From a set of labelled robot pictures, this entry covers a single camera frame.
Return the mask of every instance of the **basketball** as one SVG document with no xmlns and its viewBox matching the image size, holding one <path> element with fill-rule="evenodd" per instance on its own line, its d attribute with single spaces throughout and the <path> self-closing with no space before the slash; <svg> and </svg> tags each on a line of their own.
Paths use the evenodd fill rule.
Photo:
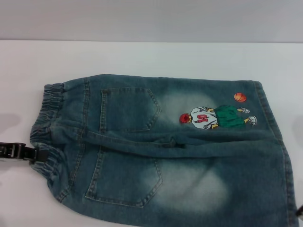
<svg viewBox="0 0 303 227">
<path fill-rule="evenodd" d="M 189 123 L 190 120 L 190 115 L 188 113 L 184 113 L 180 116 L 180 123 Z"/>
<path fill-rule="evenodd" d="M 235 98 L 235 100 L 237 102 L 240 102 L 240 103 L 245 102 L 247 99 L 246 96 L 241 92 L 236 93 L 233 97 Z"/>
</svg>

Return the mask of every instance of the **sneaker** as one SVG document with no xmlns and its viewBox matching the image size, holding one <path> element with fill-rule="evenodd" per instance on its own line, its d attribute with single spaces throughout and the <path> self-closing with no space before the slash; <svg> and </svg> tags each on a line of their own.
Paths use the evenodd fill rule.
<svg viewBox="0 0 303 227">
<path fill-rule="evenodd" d="M 243 113 L 246 113 L 246 114 L 250 113 L 249 109 L 246 109 L 246 108 L 240 108 L 240 109 L 243 111 Z"/>
<path fill-rule="evenodd" d="M 257 118 L 255 116 L 250 116 L 250 117 L 248 117 L 248 122 L 251 125 L 256 125 L 257 124 Z"/>
</svg>

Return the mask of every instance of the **faded denim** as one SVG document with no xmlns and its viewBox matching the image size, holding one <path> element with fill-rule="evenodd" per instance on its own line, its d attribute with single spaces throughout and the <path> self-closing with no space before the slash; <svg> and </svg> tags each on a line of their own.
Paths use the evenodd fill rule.
<svg viewBox="0 0 303 227">
<path fill-rule="evenodd" d="M 255 81 L 98 75 L 46 85 L 32 167 L 70 209 L 144 227 L 297 227 L 291 162 Z"/>
</svg>

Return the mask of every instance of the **gray wall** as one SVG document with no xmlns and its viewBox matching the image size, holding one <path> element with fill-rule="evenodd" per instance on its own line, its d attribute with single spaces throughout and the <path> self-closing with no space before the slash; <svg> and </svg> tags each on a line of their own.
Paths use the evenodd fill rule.
<svg viewBox="0 0 303 227">
<path fill-rule="evenodd" d="M 0 39 L 303 42 L 303 0 L 0 0 Z"/>
</svg>

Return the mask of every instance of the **white surface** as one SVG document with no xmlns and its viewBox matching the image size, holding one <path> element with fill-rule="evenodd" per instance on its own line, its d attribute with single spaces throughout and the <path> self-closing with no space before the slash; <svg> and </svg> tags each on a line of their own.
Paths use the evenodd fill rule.
<svg viewBox="0 0 303 227">
<path fill-rule="evenodd" d="M 1 0 L 0 39 L 303 42 L 302 0 Z"/>
<path fill-rule="evenodd" d="M 102 73 L 262 82 L 303 204 L 303 44 L 0 41 L 0 141 L 29 143 L 45 84 Z M 27 162 L 0 163 L 1 227 L 116 227 L 59 204 Z"/>
</svg>

